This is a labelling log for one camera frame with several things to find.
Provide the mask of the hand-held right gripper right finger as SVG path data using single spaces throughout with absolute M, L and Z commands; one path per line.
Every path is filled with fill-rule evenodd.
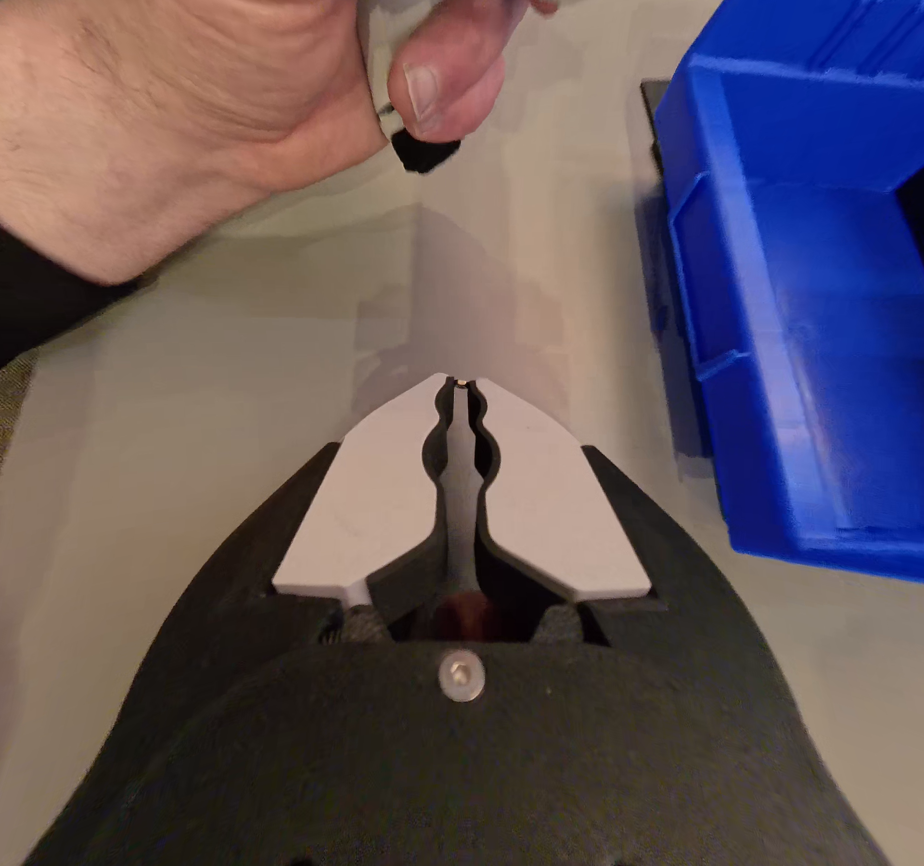
M 475 570 L 502 639 L 584 641 L 591 606 L 649 608 L 653 583 L 578 440 L 492 381 L 467 395 Z

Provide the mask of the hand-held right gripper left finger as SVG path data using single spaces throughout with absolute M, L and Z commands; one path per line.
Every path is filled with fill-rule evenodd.
M 454 380 L 432 375 L 360 421 L 334 459 L 275 572 L 281 595 L 371 606 L 387 626 L 441 589 Z

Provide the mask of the blue plastic bin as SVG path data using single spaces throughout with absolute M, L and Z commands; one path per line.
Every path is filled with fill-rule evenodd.
M 654 125 L 731 545 L 922 582 L 922 0 L 723 0 Z

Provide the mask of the person's left forearm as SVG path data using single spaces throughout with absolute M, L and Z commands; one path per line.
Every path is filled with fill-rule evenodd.
M 1 366 L 131 296 L 142 281 L 88 282 L 1 230 Z

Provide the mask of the grey desk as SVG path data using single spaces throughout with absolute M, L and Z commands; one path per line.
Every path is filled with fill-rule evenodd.
M 922 864 L 922 585 L 736 554 L 650 326 L 641 99 L 722 0 L 529 14 L 485 124 L 265 203 L 40 353 L 2 467 L 2 864 L 103 743 L 180 594 L 324 444 L 434 373 L 597 446 L 737 589 L 826 765 Z

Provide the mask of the person's left hand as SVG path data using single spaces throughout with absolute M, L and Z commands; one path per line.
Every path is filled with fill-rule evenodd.
M 2 0 L 3 227 L 119 284 L 386 146 L 357 0 Z

